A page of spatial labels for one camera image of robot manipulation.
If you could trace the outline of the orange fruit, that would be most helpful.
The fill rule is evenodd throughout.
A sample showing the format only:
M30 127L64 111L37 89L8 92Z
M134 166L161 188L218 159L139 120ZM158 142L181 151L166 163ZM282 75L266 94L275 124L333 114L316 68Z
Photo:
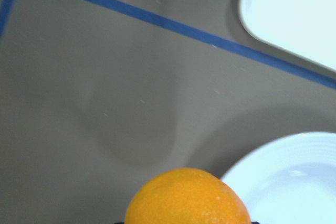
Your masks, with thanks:
M134 195L125 223L251 223L236 193L212 174L178 168L157 175Z

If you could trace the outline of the white round plate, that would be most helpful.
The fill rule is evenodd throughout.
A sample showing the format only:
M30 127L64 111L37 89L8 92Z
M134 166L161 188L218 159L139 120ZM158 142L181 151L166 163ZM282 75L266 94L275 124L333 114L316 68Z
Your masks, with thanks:
M335 134L299 133L267 143L222 181L253 223L335 223Z

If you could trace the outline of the cream bear serving tray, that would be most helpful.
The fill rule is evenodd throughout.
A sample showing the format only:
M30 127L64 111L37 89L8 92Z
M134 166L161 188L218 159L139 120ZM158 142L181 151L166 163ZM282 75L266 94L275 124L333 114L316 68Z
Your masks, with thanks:
M239 0L238 13L257 40L335 71L335 0Z

